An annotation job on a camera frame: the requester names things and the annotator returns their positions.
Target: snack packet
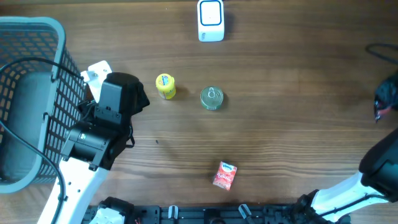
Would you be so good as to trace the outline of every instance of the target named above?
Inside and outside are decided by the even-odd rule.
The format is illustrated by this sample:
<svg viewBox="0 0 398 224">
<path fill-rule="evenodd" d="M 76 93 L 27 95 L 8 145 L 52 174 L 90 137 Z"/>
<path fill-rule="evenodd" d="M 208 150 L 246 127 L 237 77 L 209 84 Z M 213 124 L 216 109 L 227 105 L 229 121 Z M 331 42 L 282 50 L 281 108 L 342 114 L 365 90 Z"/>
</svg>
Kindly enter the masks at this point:
<svg viewBox="0 0 398 224">
<path fill-rule="evenodd" d="M 225 190 L 230 190 L 238 168 L 225 162 L 220 162 L 213 184 Z"/>
</svg>

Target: can lid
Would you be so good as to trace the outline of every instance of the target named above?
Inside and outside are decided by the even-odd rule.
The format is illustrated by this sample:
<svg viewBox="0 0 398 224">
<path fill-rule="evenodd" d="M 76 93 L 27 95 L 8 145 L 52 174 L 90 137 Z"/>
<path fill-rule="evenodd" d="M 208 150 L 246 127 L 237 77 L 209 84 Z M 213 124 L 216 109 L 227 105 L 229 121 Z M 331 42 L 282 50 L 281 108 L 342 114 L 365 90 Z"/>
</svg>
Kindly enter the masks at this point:
<svg viewBox="0 0 398 224">
<path fill-rule="evenodd" d="M 224 93 L 217 86 L 208 86 L 200 93 L 201 105 L 208 110 L 218 110 L 223 99 Z"/>
</svg>

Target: white device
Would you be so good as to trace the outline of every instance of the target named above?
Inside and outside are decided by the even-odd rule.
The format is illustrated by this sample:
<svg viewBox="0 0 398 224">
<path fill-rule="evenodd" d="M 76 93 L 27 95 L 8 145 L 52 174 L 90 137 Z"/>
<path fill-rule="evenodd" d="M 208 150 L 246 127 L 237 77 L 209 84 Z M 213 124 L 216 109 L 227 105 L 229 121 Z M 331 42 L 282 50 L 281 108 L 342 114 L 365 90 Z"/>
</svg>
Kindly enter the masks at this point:
<svg viewBox="0 0 398 224">
<path fill-rule="evenodd" d="M 374 188 L 365 187 L 364 185 L 362 185 L 362 176 L 362 173 L 357 172 L 349 179 L 346 179 L 329 189 L 318 191 L 312 200 L 311 207 L 318 214 L 322 214 L 324 212 L 329 212 L 335 208 L 340 208 L 347 204 L 350 204 L 351 202 L 363 198 L 366 195 L 382 196 L 382 193 L 378 192 Z M 388 200 L 377 197 L 369 198 L 367 200 L 364 200 L 363 202 L 359 202 L 356 205 L 348 207 L 339 212 L 325 215 L 323 218 L 331 222 L 337 222 L 339 218 L 341 218 L 343 215 L 346 215 L 347 213 L 353 212 L 355 210 L 375 203 L 387 202 Z"/>
<path fill-rule="evenodd" d="M 89 162 L 72 157 L 68 161 L 60 161 L 60 170 L 65 179 L 67 200 L 63 202 L 57 224 L 81 223 L 91 199 L 109 173 L 108 170 L 100 167 L 96 171 L 89 170 L 89 166 Z M 57 184 L 58 181 L 57 178 L 50 198 L 37 222 L 38 224 L 51 223 L 61 192 L 60 186 Z"/>
<path fill-rule="evenodd" d="M 224 39 L 224 4 L 221 0 L 198 2 L 198 38 L 202 42 Z"/>
</svg>

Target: wooden table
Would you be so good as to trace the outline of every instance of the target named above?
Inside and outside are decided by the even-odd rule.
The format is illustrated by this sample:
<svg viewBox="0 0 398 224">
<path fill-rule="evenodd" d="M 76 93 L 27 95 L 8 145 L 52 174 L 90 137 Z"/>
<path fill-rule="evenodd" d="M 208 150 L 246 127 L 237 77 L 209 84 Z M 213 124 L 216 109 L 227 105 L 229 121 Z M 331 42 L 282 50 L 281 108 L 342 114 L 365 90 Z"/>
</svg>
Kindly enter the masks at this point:
<svg viewBox="0 0 398 224">
<path fill-rule="evenodd" d="M 140 78 L 150 106 L 133 120 L 136 146 L 115 161 L 91 203 L 136 205 L 295 202 L 358 170 L 398 125 L 374 124 L 373 93 L 392 74 L 364 52 L 398 41 L 392 1 L 226 1 L 224 41 L 201 43 L 196 2 L 4 6 L 1 15 L 50 16 L 67 33 L 81 70 L 107 60 Z M 160 98 L 158 74 L 177 82 Z M 209 85 L 223 108 L 201 107 Z M 230 192 L 211 184 L 220 161 L 238 167 Z M 0 223 L 35 223 L 52 185 L 0 196 Z M 374 205 L 353 223 L 396 223 L 398 206 Z"/>
</svg>

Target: gray plastic basket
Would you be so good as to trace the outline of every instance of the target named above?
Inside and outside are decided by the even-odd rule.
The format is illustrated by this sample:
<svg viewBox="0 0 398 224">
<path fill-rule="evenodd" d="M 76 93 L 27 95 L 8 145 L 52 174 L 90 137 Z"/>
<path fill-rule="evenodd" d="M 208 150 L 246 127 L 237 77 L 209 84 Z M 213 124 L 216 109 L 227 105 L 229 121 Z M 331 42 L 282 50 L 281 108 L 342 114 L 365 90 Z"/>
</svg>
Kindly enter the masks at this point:
<svg viewBox="0 0 398 224">
<path fill-rule="evenodd" d="M 48 17 L 0 17 L 0 66 L 42 57 L 79 73 L 65 47 L 65 31 Z M 59 163 L 67 128 L 80 119 L 77 104 L 86 88 L 65 71 L 42 62 L 21 62 L 0 74 L 0 119 L 16 134 Z M 0 193 L 31 182 L 55 180 L 41 157 L 0 129 Z"/>
</svg>

